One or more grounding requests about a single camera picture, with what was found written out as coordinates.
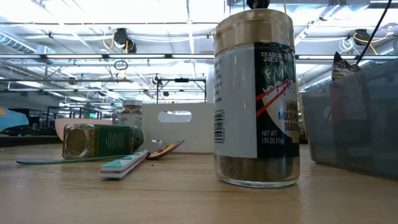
barcode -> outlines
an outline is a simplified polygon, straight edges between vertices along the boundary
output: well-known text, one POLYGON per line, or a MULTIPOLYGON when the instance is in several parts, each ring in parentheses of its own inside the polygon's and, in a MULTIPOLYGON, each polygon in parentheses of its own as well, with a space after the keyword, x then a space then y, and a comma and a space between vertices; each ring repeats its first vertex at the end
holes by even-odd
POLYGON ((223 144, 225 141, 225 112, 218 110, 214 114, 214 143, 223 144))

box handle cutout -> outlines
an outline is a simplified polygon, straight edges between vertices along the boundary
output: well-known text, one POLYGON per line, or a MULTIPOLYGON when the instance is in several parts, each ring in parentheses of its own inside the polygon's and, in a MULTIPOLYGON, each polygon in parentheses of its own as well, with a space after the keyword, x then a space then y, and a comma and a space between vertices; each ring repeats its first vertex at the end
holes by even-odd
POLYGON ((162 123, 188 123, 192 114, 189 111, 161 111, 157 118, 162 123))

spice jar in background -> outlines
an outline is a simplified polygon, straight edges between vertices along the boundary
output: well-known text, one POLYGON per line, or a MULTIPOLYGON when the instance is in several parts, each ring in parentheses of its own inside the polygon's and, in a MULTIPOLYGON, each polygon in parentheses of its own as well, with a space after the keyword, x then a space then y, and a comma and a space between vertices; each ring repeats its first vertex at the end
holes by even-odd
POLYGON ((141 129, 126 125, 68 124, 63 131, 64 159, 127 155, 144 142, 141 129))
POLYGON ((291 18, 255 9, 215 32, 215 171, 230 184, 284 187, 300 175, 291 18))
POLYGON ((142 101, 123 100, 123 110, 119 119, 122 125, 137 126, 142 129, 142 101))

red stripe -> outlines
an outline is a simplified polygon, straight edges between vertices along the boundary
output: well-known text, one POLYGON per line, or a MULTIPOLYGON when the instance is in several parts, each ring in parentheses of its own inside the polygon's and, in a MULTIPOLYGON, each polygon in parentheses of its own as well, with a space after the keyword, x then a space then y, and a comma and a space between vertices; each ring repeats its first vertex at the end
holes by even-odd
POLYGON ((265 91, 264 93, 261 93, 260 95, 256 96, 256 101, 261 100, 263 97, 265 97, 266 95, 270 94, 271 92, 273 92, 276 88, 281 87, 282 85, 285 85, 288 81, 290 81, 290 79, 286 79, 284 82, 282 82, 281 84, 265 91))
POLYGON ((256 117, 260 116, 269 107, 269 105, 271 105, 276 99, 278 99, 278 97, 280 97, 286 91, 288 87, 289 85, 286 85, 280 93, 276 94, 276 96, 273 97, 273 99, 268 101, 266 105, 264 105, 261 109, 259 109, 256 113, 256 117))

product label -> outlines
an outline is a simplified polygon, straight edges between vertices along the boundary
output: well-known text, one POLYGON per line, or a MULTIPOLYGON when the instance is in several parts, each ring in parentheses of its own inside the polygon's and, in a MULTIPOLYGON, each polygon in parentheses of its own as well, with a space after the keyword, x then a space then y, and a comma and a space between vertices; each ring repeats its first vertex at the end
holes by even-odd
POLYGON ((96 156, 130 154, 133 141, 133 132, 130 126, 98 125, 97 131, 98 150, 96 156))
POLYGON ((299 117, 293 51, 254 44, 258 157, 299 156, 299 117))
POLYGON ((244 44, 215 59, 215 153, 299 156, 293 51, 280 44, 244 44))
POLYGON ((120 114, 120 124, 142 128, 141 114, 120 114))

